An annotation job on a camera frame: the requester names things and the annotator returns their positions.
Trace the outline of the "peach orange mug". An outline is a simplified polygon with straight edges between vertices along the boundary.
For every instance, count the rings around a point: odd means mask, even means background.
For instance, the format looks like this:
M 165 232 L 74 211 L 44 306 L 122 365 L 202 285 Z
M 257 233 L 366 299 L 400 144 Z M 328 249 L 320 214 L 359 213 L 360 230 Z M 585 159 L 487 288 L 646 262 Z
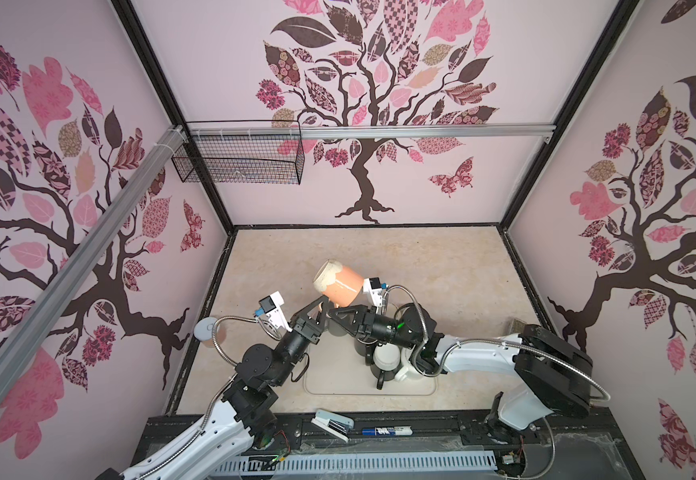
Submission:
M 352 304 L 363 292 L 364 277 L 343 263 L 329 259 L 316 273 L 313 285 L 338 307 Z

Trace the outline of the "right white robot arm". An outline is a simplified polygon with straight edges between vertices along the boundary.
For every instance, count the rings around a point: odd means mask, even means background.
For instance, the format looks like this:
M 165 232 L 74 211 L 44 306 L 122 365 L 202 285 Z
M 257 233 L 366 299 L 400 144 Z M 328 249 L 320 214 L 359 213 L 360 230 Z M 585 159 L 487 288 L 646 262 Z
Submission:
M 509 393 L 495 396 L 488 421 L 494 428 L 522 431 L 550 414 L 585 418 L 591 410 L 591 358 L 539 325 L 519 333 L 486 339 L 463 339 L 437 333 L 429 313 L 412 303 L 392 316 L 376 307 L 357 305 L 326 311 L 329 321 L 373 353 L 393 346 L 394 379 L 406 381 L 477 371 L 521 380 Z

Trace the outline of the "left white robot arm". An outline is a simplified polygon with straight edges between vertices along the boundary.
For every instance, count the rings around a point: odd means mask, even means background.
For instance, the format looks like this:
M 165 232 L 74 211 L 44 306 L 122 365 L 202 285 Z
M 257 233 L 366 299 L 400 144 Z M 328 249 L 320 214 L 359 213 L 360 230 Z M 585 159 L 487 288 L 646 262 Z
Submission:
M 319 342 L 324 321 L 316 312 L 325 295 L 291 318 L 292 329 L 276 347 L 255 344 L 234 367 L 235 374 L 210 400 L 205 414 L 145 460 L 118 472 L 108 468 L 100 479 L 205 479 L 231 457 L 274 436 L 274 392 L 292 378 L 308 347 Z

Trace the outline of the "black and white mug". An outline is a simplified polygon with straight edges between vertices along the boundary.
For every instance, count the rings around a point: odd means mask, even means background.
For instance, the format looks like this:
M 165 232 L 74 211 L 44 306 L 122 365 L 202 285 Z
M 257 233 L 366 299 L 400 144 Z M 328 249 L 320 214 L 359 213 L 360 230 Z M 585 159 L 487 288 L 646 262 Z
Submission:
M 377 390 L 394 380 L 401 366 L 401 350 L 398 346 L 384 344 L 374 349 L 370 370 L 376 379 Z

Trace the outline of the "white ribbed mug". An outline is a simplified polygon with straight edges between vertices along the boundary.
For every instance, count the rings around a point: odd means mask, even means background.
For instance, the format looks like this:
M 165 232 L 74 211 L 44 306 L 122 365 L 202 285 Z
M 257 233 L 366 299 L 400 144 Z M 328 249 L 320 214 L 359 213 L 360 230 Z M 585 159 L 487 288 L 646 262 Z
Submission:
M 416 381 L 422 379 L 423 376 L 415 369 L 410 361 L 410 355 L 402 352 L 398 370 L 394 375 L 396 382 Z

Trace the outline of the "clear plastic tray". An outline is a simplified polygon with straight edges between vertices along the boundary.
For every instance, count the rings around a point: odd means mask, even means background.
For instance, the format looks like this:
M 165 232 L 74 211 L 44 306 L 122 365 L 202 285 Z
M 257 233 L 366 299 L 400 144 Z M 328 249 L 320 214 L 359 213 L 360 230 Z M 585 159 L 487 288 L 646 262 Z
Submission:
M 437 390 L 435 379 L 405 379 L 385 382 L 376 388 L 377 379 L 364 357 L 354 348 L 350 336 L 322 336 L 308 349 L 309 368 L 304 377 L 305 390 L 313 395 L 430 396 Z

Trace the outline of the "orange can white lid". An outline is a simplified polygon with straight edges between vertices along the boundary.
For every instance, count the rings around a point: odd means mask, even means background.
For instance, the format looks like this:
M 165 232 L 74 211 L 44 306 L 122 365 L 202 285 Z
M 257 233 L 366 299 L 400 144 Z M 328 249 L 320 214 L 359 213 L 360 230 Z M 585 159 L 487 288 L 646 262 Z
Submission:
M 215 326 L 217 321 L 217 318 L 205 317 L 193 329 L 194 338 L 207 348 L 213 348 L 215 343 L 221 345 L 226 338 L 225 327 Z

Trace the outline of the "white stapler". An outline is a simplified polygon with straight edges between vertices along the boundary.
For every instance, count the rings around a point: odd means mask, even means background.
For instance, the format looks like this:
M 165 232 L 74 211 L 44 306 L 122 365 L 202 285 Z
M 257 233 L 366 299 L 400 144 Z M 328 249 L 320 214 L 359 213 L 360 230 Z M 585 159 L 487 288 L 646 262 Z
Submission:
M 349 442 L 349 433 L 354 428 L 354 420 L 331 411 L 317 409 L 311 423 L 345 443 Z

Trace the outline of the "blue white marker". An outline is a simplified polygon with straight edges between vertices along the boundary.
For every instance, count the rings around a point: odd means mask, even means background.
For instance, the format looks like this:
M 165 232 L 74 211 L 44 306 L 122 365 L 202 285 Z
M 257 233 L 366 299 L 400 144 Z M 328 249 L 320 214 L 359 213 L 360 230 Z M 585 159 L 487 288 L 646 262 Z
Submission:
M 410 426 L 396 426 L 396 427 L 371 427 L 365 428 L 361 431 L 363 436 L 411 436 L 413 430 Z

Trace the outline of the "green spice jar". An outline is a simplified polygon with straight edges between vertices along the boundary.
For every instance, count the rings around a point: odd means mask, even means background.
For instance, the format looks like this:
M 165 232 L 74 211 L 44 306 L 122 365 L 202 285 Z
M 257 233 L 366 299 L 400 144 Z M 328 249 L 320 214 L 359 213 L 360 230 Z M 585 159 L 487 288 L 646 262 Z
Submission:
M 511 319 L 506 328 L 506 334 L 507 335 L 512 335 L 512 334 L 520 334 L 525 328 L 525 323 L 517 318 Z

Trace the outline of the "back aluminium rail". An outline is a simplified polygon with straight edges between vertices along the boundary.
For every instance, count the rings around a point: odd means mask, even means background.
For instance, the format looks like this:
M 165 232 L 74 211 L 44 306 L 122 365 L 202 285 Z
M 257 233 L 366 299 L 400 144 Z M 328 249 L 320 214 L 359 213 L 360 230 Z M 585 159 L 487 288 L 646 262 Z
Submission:
M 418 126 L 342 126 L 342 127 L 266 127 L 240 122 L 188 124 L 188 131 L 197 138 L 219 136 L 284 137 L 302 140 L 379 139 L 379 138 L 477 138 L 477 137 L 541 137 L 550 138 L 556 127 L 552 124 L 480 124 L 480 125 L 418 125 Z

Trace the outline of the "aluminium rail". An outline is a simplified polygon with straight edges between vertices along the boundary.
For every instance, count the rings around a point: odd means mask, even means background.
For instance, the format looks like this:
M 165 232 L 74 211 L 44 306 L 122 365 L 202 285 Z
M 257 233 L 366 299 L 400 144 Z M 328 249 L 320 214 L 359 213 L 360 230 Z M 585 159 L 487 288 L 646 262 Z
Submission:
M 43 290 L 28 315 L 0 348 L 0 404 L 33 359 L 50 330 L 63 316 L 74 295 L 113 242 L 129 214 L 146 193 L 159 171 L 186 140 L 186 128 L 168 128 L 135 170 L 125 188 L 69 256 L 66 265 Z
M 342 127 L 266 127 L 240 122 L 188 124 L 188 131 L 197 138 L 219 136 L 284 137 L 302 140 L 379 139 L 379 138 L 477 138 L 477 137 L 541 137 L 550 138 L 556 127 L 552 124 L 480 124 L 480 125 L 418 125 L 418 126 L 342 126 Z

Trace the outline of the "left aluminium rail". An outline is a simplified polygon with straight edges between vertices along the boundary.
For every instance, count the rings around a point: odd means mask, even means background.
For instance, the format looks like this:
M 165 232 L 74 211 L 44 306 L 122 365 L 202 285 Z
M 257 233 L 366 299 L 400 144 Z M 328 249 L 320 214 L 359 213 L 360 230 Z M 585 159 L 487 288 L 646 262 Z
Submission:
M 159 171 L 186 140 L 186 128 L 168 128 L 135 170 L 125 188 L 69 256 L 66 265 L 43 290 L 28 315 L 0 348 L 0 404 L 33 359 L 50 330 L 63 316 L 74 295 L 113 242 L 129 214 L 146 193 Z

